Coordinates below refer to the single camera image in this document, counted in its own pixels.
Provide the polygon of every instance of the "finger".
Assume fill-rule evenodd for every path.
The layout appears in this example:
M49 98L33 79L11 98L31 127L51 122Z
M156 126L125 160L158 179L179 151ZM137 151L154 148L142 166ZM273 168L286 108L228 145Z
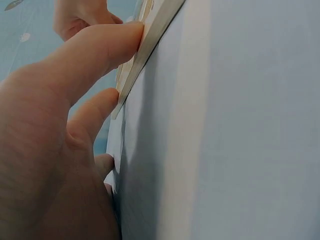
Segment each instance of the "finger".
M123 23L120 18L103 8L101 8L98 12L84 15L82 19L91 26L98 24L118 24L119 22Z
M41 62L45 81L73 105L104 74L129 61L138 50L142 23L90 26Z
M112 186L110 184L108 184L108 183L105 183L104 186L106 188L106 191L108 192L108 195L109 195L110 199L113 200Z
M114 88L101 91L84 103L67 123L67 128L82 129L92 143L107 117L118 103L119 93Z
M123 24L124 23L124 21L122 21L119 17L117 17L116 15L114 15L114 14L112 14L112 13L110 13L111 14L111 18L113 19L113 21L114 21L114 23L115 24Z
M95 166L101 179L104 181L107 175L114 169L115 161L109 154L98 155L94 158Z
M115 202L115 196L114 196L114 191L112 189L112 186L110 184L108 184L108 183L105 183L104 186L106 188L106 191L108 192L112 208L113 208L114 211L116 211L116 202Z

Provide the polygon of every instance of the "skin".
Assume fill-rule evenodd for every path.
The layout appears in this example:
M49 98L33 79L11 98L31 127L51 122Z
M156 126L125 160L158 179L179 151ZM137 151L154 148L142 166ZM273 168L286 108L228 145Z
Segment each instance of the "skin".
M63 6L69 1L76 7ZM103 183L114 161L93 154L118 92L102 90L70 120L68 113L98 79L131 59L143 25L93 24L95 11L72 11L88 2L58 0L55 27L68 41L0 83L0 239L119 239ZM75 34L72 26L82 30Z

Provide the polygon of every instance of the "light blue wall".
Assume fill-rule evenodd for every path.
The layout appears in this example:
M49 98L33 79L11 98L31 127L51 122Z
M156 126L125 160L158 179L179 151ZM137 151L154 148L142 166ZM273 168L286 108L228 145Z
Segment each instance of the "light blue wall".
M12 0L0 1L0 80L19 67L37 62L54 51L63 42L53 32L54 0L24 0L15 8L4 11ZM124 22L133 15L137 0L109 0L109 10ZM21 36L30 34L27 41ZM86 99L102 89L115 87L116 71L99 80L72 108L70 114ZM96 154L106 152L109 121L105 123L95 142Z

